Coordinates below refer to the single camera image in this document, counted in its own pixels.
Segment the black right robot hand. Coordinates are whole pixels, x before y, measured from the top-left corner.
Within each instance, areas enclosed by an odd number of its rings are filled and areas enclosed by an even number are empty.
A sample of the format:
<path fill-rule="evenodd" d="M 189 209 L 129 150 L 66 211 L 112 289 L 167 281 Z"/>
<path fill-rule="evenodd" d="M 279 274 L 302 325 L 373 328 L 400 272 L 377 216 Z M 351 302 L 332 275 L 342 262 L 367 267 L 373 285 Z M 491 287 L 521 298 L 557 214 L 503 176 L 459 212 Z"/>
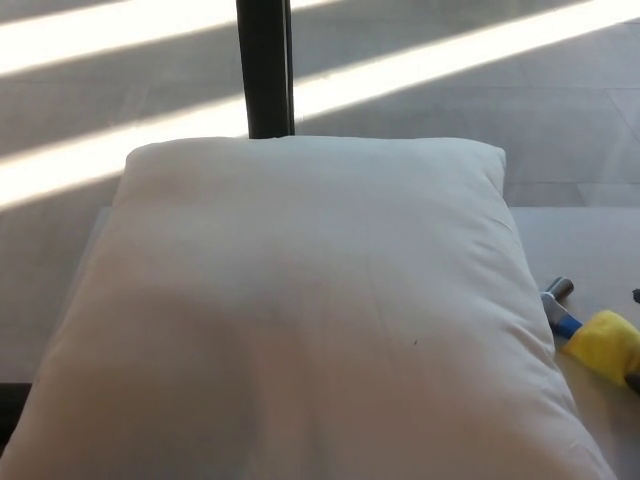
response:
<path fill-rule="evenodd" d="M 640 303 L 640 289 L 634 289 L 632 292 L 633 299 L 636 303 Z M 632 372 L 625 376 L 627 386 L 636 394 L 640 394 L 640 374 Z"/>

